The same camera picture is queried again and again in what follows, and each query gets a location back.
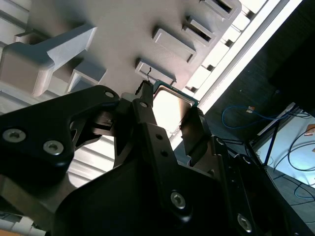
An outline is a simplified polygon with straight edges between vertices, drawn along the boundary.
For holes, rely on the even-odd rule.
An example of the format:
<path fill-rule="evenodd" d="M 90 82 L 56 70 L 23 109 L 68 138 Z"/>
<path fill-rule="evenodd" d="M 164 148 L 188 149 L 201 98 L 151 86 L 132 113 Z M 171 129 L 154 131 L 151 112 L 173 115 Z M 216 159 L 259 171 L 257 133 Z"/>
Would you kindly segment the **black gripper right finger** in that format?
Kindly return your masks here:
<path fill-rule="evenodd" d="M 230 155 L 202 111 L 191 108 L 180 130 L 194 180 L 197 232 L 210 236 L 307 236 L 309 227 L 287 203 L 259 160 Z"/>

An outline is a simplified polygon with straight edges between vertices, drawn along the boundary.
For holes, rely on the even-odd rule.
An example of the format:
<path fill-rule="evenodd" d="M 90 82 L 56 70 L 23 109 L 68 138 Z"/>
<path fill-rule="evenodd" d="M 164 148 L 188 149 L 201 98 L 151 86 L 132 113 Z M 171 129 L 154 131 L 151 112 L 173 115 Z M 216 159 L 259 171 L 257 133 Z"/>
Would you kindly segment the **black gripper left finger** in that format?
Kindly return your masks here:
<path fill-rule="evenodd" d="M 63 200 L 78 189 L 67 175 L 75 152 L 108 135 L 115 141 L 113 169 L 142 160 L 162 208 L 189 222 L 192 206 L 183 196 L 179 165 L 152 106 L 153 85 L 143 81 L 132 101 L 99 85 L 2 115 L 1 198 L 36 223 L 53 223 Z"/>

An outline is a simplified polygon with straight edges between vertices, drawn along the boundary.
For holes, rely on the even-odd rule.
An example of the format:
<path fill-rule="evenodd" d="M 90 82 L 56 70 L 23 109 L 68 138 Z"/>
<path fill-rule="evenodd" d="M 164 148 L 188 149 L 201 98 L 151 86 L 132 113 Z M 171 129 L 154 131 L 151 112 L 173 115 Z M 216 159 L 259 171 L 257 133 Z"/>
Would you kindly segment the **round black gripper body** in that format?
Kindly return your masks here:
<path fill-rule="evenodd" d="M 69 194 L 59 206 L 53 236 L 235 236 L 220 185 L 179 165 L 183 196 L 192 206 L 182 223 L 160 205 L 150 167 L 136 159 Z"/>

